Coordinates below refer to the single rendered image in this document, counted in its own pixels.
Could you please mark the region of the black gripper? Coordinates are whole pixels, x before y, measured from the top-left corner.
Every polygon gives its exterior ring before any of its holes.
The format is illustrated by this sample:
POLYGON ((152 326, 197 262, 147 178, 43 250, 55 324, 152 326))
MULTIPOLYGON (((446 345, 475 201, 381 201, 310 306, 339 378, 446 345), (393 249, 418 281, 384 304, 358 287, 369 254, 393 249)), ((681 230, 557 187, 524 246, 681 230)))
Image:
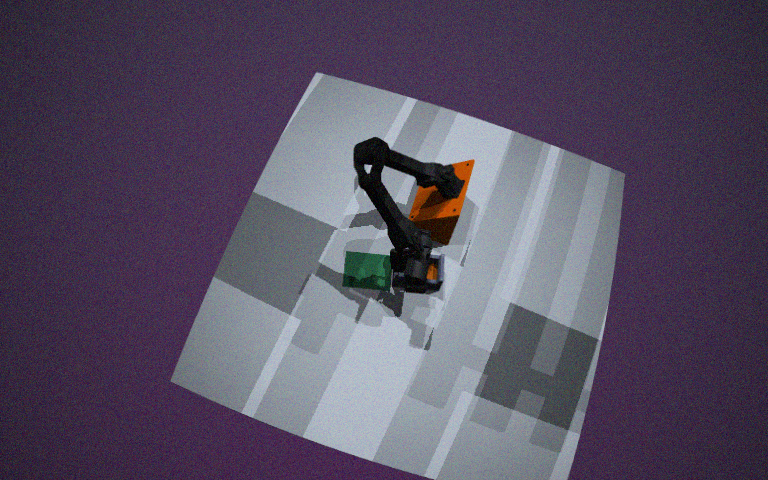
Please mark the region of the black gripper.
MULTIPOLYGON (((430 257, 427 259, 430 263, 430 257)), ((427 291, 427 281, 426 285, 424 286, 414 286, 406 283, 405 281, 405 290, 406 293, 415 293, 415 294, 425 294, 427 291)))

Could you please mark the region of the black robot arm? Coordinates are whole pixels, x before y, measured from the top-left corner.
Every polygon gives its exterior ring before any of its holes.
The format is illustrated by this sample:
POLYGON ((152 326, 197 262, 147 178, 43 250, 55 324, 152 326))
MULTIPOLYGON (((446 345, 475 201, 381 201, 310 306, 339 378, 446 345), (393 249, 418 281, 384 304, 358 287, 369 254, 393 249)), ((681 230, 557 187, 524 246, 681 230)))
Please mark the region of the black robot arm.
POLYGON ((412 220, 401 213, 381 181, 384 166, 415 177, 417 185, 423 188, 435 186, 444 198, 457 199, 465 181, 456 176, 452 164, 420 162, 390 149, 378 137, 360 142, 354 148, 353 167, 358 175, 359 186, 365 190, 385 221, 388 236, 394 246, 390 250, 391 269, 396 273, 404 272, 406 283, 424 286, 429 269, 427 259, 433 248, 432 231, 418 229, 412 220), (372 165, 369 174, 364 164, 372 165))

